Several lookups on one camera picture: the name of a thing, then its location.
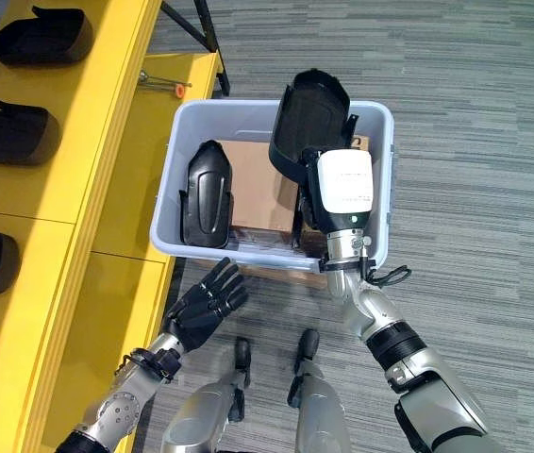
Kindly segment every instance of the striped carpet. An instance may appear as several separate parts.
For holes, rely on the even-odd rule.
[[[194,16],[192,2],[172,5]],[[384,269],[414,275],[387,290],[425,341],[476,393],[493,436],[534,452],[534,0],[213,0],[232,96],[279,98],[318,67],[395,119],[395,212]],[[150,51],[198,51],[161,14]],[[205,272],[177,264],[172,302]],[[325,290],[257,277],[251,299],[185,359],[144,412],[134,450],[159,452],[162,431],[199,386],[229,363],[236,335],[254,346],[246,420],[222,449],[291,453],[296,411],[285,404],[295,344],[322,333],[318,353],[338,389],[354,451],[411,450],[396,400],[365,346],[347,334]]]

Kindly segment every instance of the white label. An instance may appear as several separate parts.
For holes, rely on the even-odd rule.
[[[357,149],[334,149],[317,161],[325,210],[333,213],[372,210],[372,157]]]

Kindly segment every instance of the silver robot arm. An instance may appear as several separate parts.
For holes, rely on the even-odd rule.
[[[344,322],[366,343],[392,389],[394,412],[419,453],[497,453],[480,404],[442,357],[428,347],[377,286],[366,281],[369,239],[362,229],[327,235],[328,288]]]
[[[159,386],[181,367],[180,358],[206,342],[247,299],[238,266],[221,260],[166,313],[161,333],[147,348],[125,356],[108,394],[91,404],[57,453],[112,453],[137,426]]]

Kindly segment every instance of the plastic bin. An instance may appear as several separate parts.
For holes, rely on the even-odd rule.
[[[158,250],[178,257],[230,257],[242,264],[319,273],[317,259],[289,246],[230,242],[224,249],[215,249],[185,245],[180,238],[179,191],[187,190],[188,164],[200,143],[210,139],[268,142],[278,105],[277,100],[208,100],[189,102],[177,110],[150,227]],[[379,267],[389,247],[393,119],[386,107],[370,101],[351,101],[350,113],[359,116],[356,134],[370,137],[374,203],[367,229],[372,238],[370,257]]]

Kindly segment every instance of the cable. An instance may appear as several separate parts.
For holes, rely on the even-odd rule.
[[[378,288],[382,288],[383,286],[396,285],[397,283],[400,283],[409,276],[411,276],[411,269],[409,269],[405,264],[403,266],[399,266],[396,269],[393,269],[386,276],[383,277],[375,277],[375,272],[376,269],[371,269],[370,272],[368,272],[365,281],[367,281],[371,285],[377,286]]]

